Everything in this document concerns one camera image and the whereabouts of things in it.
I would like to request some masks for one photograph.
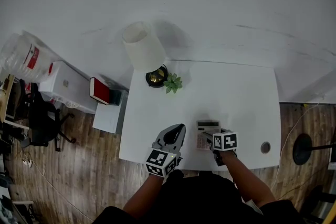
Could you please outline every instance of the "white side table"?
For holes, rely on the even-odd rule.
[[[183,88],[166,94],[150,88],[145,74],[134,71],[125,113],[119,158],[142,163],[158,133],[186,125],[178,169],[226,170],[210,151],[196,149],[196,121],[219,120],[238,132],[238,158],[249,168],[279,165],[281,125],[278,90],[272,68],[197,61],[166,61]],[[264,142],[271,149],[260,150]]]
[[[121,90],[119,105],[98,103],[92,127],[109,133],[121,134],[128,93]]]

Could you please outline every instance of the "red label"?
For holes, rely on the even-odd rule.
[[[53,69],[53,63],[50,64],[49,73],[48,73],[49,75],[50,75],[52,69]]]
[[[38,54],[40,53],[40,50],[38,48],[34,48],[34,54],[33,56],[31,57],[27,67],[30,68],[30,69],[33,69],[35,64],[36,64],[36,61],[37,61],[37,57],[38,57]]]

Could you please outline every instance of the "green plant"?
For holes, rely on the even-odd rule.
[[[173,93],[176,93],[178,89],[182,88],[181,77],[177,77],[175,73],[169,73],[167,80],[163,84],[166,86],[166,93],[169,93],[171,90],[173,90]]]

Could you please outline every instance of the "table lamp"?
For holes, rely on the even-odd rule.
[[[129,25],[122,34],[122,41],[134,69],[146,72],[150,87],[162,87],[168,77],[167,68],[162,66],[165,51],[151,25],[146,22]]]

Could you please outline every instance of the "human arm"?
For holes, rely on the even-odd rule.
[[[244,201],[253,200],[257,207],[276,201],[273,193],[232,151],[220,153]]]
[[[139,219],[151,209],[163,183],[163,177],[149,175],[140,189],[129,199],[123,210]]]

